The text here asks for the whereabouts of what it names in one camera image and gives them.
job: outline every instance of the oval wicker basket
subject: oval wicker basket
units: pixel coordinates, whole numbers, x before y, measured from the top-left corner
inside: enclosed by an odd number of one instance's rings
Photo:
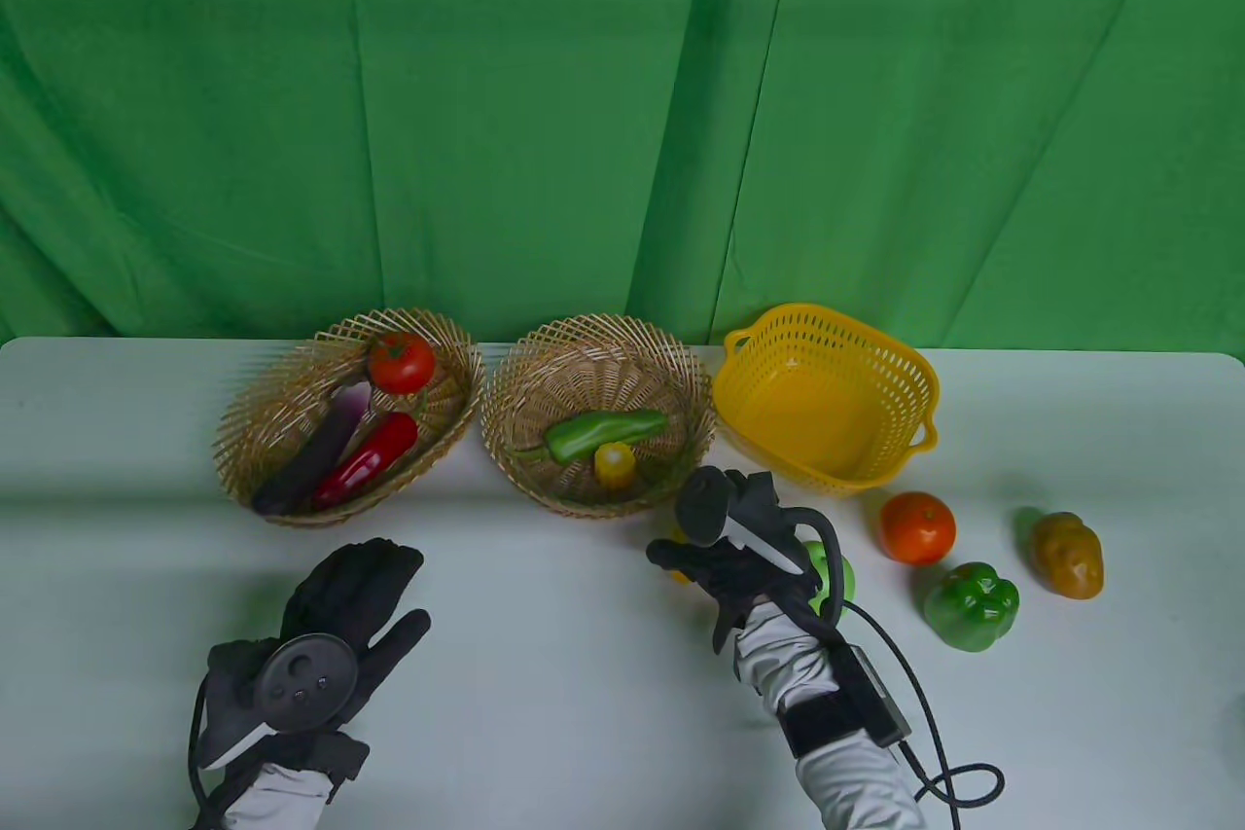
[[[544,433],[583,412],[659,408],[670,428],[635,444],[636,482],[609,493],[590,460],[560,467],[517,453],[539,448]],[[549,509],[613,519],[679,493],[713,439],[710,377],[695,353],[641,320],[583,315],[529,332],[489,381],[481,407],[488,453],[515,487]]]
[[[360,495],[334,509],[264,518],[299,529],[344,523],[425,474],[463,437],[484,387],[484,358],[471,336],[431,310],[374,310],[295,346],[224,413],[215,444],[217,473],[234,500],[249,505],[264,479],[294,457],[329,411],[337,386],[365,380],[367,347],[382,332],[421,335],[436,350],[436,373],[418,394],[374,389],[351,448],[382,413],[395,411],[408,412],[418,422],[418,443]]]

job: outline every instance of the green chili pepper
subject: green chili pepper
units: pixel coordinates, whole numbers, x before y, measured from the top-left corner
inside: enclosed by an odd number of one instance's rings
[[[545,432],[545,447],[517,452],[523,457],[552,457],[561,465],[591,457],[601,444],[639,444],[666,431],[670,419],[654,408],[636,412],[586,412],[558,422]]]
[[[954,569],[925,597],[925,621],[952,648],[985,652],[1011,630],[1020,591],[989,564]]]

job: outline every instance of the eggplant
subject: eggplant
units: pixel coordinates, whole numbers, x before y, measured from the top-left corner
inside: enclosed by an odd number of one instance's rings
[[[299,453],[258,488],[250,506],[261,515],[290,515],[332,473],[372,398],[369,381],[342,386],[334,393],[329,413]]]

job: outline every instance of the green curtain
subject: green curtain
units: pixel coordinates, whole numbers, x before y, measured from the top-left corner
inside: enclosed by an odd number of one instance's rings
[[[1245,351],[1245,0],[0,0],[0,340]]]

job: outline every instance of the white sleeve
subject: white sleeve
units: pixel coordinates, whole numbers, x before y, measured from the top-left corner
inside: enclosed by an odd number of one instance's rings
[[[735,643],[743,683],[769,713],[838,691],[822,643],[773,604],[753,609]],[[862,729],[796,762],[796,776],[827,830],[923,830],[925,820],[899,765]]]
[[[229,810],[225,830],[314,830],[332,781],[319,772],[264,765],[259,778]]]

